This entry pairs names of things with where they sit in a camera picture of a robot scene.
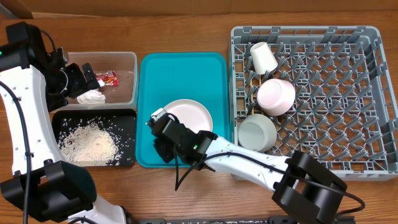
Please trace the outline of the white bowl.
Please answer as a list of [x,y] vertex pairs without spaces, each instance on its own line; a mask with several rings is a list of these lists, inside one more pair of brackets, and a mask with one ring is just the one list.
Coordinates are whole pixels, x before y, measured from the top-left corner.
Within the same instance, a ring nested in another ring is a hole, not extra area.
[[238,128],[240,145],[253,151],[268,151],[274,146],[276,139],[274,123],[262,114],[249,115]]

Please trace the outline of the white cup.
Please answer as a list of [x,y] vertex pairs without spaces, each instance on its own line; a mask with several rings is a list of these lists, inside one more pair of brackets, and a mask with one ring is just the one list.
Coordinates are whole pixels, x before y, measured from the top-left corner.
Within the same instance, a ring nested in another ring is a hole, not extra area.
[[254,44],[250,48],[250,54],[254,69],[257,74],[263,75],[266,72],[275,70],[278,66],[278,62],[268,46],[267,42],[259,42]]

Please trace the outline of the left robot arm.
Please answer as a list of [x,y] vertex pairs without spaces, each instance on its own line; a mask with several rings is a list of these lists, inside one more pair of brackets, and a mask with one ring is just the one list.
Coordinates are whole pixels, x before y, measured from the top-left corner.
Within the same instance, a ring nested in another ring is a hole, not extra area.
[[1,98],[12,138],[12,178],[2,196],[38,222],[134,223],[122,206],[100,197],[90,173],[68,163],[50,112],[99,87],[90,64],[69,63],[62,48],[48,52],[46,32],[26,22],[6,27],[1,47]]

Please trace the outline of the white napkin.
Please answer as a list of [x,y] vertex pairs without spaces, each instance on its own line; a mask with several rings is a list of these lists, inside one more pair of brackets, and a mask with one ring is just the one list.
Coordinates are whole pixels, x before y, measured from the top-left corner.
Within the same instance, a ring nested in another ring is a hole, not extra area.
[[90,90],[77,97],[79,104],[100,104],[105,103],[106,97],[99,90]]

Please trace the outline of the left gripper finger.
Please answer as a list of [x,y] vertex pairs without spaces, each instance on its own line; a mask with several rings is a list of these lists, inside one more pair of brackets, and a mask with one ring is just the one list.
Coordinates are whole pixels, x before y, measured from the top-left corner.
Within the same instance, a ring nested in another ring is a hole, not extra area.
[[68,65],[65,73],[68,76],[67,92],[65,94],[67,97],[77,98],[88,91],[85,76],[77,64]]
[[98,83],[98,80],[96,79],[96,74],[94,73],[91,65],[89,63],[85,63],[81,66],[83,69],[83,74],[86,79],[86,88],[88,90],[95,90],[100,88],[100,84]]

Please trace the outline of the large white plate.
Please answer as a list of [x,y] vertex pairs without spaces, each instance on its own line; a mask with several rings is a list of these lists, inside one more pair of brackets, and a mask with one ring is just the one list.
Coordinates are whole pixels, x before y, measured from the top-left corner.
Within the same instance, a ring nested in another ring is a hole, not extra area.
[[210,112],[199,102],[189,99],[175,100],[164,109],[194,133],[213,131],[213,120]]

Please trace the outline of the red foil wrapper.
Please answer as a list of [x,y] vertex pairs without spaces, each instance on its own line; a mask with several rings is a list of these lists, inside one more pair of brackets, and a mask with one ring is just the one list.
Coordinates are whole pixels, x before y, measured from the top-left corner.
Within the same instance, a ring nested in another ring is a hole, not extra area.
[[119,85],[119,78],[117,77],[115,71],[108,70],[103,73],[97,73],[96,79],[100,85],[102,86],[118,86]]

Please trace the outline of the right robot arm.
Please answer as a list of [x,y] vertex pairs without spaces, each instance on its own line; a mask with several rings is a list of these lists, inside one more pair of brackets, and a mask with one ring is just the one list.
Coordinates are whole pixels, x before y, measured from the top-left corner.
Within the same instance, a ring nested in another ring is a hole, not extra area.
[[158,155],[180,159],[190,169],[236,175],[273,193],[272,199],[298,223],[334,223],[347,185],[312,156],[272,156],[237,146],[210,131],[194,133],[161,111],[147,122]]

